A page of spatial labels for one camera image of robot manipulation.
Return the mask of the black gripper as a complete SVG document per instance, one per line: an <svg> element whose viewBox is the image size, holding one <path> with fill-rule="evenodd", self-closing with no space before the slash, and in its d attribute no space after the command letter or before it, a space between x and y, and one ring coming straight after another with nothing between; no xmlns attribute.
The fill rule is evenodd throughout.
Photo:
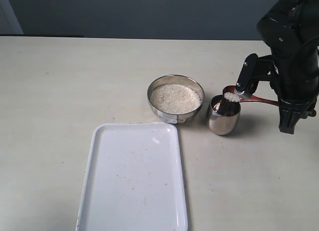
<svg viewBox="0 0 319 231"><path fill-rule="evenodd" d="M243 63L235 93L252 95L257 90L258 82L268 81L278 98L279 130L294 134L299 119L317 115L318 61L316 46L304 47L288 59L275 59L273 55L258 57L252 53Z"/></svg>

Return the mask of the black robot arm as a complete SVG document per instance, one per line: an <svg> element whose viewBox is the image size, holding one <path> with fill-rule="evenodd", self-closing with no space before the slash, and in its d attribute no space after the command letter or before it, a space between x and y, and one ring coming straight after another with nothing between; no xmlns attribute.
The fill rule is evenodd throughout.
<svg viewBox="0 0 319 231"><path fill-rule="evenodd" d="M250 98L260 81L277 95L279 130L293 134L300 119L314 117L319 95L319 0L279 0L258 22L271 54L250 54L235 92Z"/></svg>

